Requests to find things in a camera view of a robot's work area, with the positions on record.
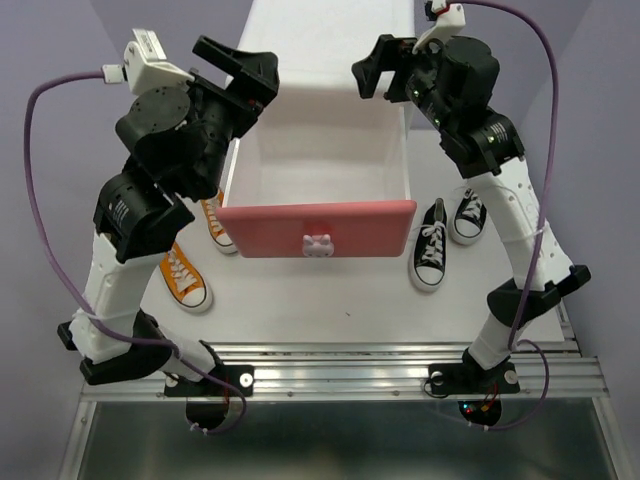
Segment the dark pink drawer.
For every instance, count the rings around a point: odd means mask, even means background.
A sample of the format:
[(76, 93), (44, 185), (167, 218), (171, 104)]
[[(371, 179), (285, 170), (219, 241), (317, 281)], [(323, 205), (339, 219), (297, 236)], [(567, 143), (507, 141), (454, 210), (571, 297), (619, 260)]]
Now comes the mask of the dark pink drawer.
[(417, 208), (405, 107), (285, 92), (236, 142), (224, 190), (217, 217), (246, 258), (398, 257)]

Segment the black sneaker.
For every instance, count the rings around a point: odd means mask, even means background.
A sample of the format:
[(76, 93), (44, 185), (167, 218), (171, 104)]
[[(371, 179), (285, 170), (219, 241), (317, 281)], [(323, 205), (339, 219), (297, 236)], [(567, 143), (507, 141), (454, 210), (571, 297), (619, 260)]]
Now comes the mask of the black sneaker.
[(476, 243), (485, 230), (487, 209), (476, 192), (466, 188), (449, 226), (452, 239), (463, 246)]
[(446, 275), (447, 213), (444, 200), (437, 198), (417, 227), (409, 275), (413, 286), (426, 293), (437, 291)]

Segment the black sneaker front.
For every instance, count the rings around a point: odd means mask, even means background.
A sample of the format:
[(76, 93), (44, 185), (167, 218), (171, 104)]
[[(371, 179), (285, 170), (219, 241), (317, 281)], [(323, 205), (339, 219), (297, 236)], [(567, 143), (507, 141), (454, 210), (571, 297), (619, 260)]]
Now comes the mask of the black sneaker front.
[(413, 286), (426, 293), (437, 291), (446, 275), (447, 213), (444, 200), (437, 198), (417, 227), (409, 275)]

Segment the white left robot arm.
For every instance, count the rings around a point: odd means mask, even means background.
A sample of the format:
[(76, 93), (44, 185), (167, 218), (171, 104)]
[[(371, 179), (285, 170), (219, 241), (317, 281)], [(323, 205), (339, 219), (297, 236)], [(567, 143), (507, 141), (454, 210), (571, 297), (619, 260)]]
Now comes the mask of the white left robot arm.
[(200, 37), (195, 55), (231, 78), (219, 86), (169, 63), (146, 31), (132, 50), (124, 69), (134, 101), (115, 125), (128, 158), (100, 190), (82, 303), (58, 333), (81, 354), (91, 385), (162, 372), (210, 394), (222, 384), (214, 351), (165, 330), (141, 303), (154, 271), (194, 219), (189, 203), (216, 194), (230, 144), (276, 98), (279, 60)]

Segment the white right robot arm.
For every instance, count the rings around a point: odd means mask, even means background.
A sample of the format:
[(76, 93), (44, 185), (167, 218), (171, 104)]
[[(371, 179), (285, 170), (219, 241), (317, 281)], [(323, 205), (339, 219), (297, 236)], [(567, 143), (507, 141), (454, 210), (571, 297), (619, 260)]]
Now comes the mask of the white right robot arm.
[(586, 284), (553, 234), (533, 189), (513, 123), (490, 105), (500, 66), (482, 41), (454, 36), (429, 41), (382, 35), (352, 66), (359, 95), (373, 97), (382, 73), (393, 77), (384, 97), (412, 102), (440, 136), (440, 146), (486, 207), (509, 259), (512, 277), (487, 296), (489, 316), (458, 363), (434, 364), (427, 385), (437, 397), (516, 393), (508, 359), (523, 331)]

